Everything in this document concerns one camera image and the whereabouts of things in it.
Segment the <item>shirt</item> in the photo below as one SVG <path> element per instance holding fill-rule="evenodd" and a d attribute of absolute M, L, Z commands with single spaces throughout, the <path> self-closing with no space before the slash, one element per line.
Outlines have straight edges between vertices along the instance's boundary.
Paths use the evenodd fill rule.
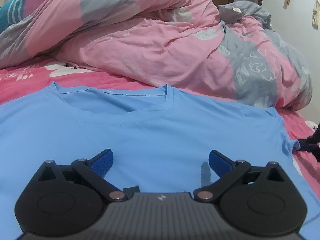
<path fill-rule="evenodd" d="M 64 88 L 56 83 L 0 106 L 0 239 L 21 234 L 14 205 L 40 165 L 114 154 L 104 177 L 119 189 L 193 192 L 219 179 L 208 166 L 217 150 L 254 166 L 278 162 L 308 205 L 300 231 L 318 239 L 319 200 L 292 163 L 284 121 L 261 110 L 195 96 L 165 85 L 139 91 Z"/>

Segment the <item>bed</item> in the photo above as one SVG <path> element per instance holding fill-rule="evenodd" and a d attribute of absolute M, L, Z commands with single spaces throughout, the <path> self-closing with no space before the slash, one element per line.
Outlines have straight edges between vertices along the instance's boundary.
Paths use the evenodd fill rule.
<path fill-rule="evenodd" d="M 53 81 L 141 90 L 169 84 L 194 95 L 275 106 L 291 139 L 313 130 L 298 110 L 312 96 L 303 56 L 262 7 L 210 0 L 10 0 L 0 9 L 0 105 Z M 294 153 L 320 198 L 320 165 Z"/>

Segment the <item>crew neckline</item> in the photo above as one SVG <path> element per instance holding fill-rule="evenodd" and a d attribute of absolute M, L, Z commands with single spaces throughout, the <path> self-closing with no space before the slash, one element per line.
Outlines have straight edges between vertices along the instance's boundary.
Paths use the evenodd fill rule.
<path fill-rule="evenodd" d="M 165 96 L 165 102 L 154 104 L 149 107 L 137 109 L 132 112 L 123 114 L 109 114 L 109 113 L 93 113 L 79 109 L 67 103 L 62 94 L 75 93 L 79 91 L 98 90 L 110 95 L 124 95 L 124 96 Z M 51 103 L 66 116 L 89 124 L 109 125 L 109 126 L 127 126 L 142 122 L 148 122 L 158 119 L 171 113 L 177 105 L 177 91 L 175 88 L 164 85 L 159 88 L 143 89 L 137 91 L 131 90 L 113 90 L 113 89 L 97 89 L 92 87 L 77 86 L 72 88 L 65 88 L 52 82 L 44 89 L 45 96 Z"/>

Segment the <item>ribbed gray panel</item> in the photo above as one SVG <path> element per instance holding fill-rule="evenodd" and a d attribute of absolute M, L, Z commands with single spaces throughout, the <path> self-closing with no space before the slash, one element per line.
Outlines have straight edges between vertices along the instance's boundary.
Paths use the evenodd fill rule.
<path fill-rule="evenodd" d="M 25 234 L 19 240 L 44 240 Z M 189 193 L 134 193 L 112 203 L 90 228 L 55 240 L 301 240 L 297 235 L 263 238 L 229 226 L 215 206 L 194 201 Z"/>

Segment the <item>crumpled duvet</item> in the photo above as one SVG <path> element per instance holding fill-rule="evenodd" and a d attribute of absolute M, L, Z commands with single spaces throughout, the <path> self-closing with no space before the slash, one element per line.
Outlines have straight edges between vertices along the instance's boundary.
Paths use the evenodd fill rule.
<path fill-rule="evenodd" d="M 37 1 L 0 34 L 0 69 L 50 53 L 77 67 L 260 108 L 299 110 L 311 99 L 305 59 L 254 3 L 219 12 L 211 0 Z"/>

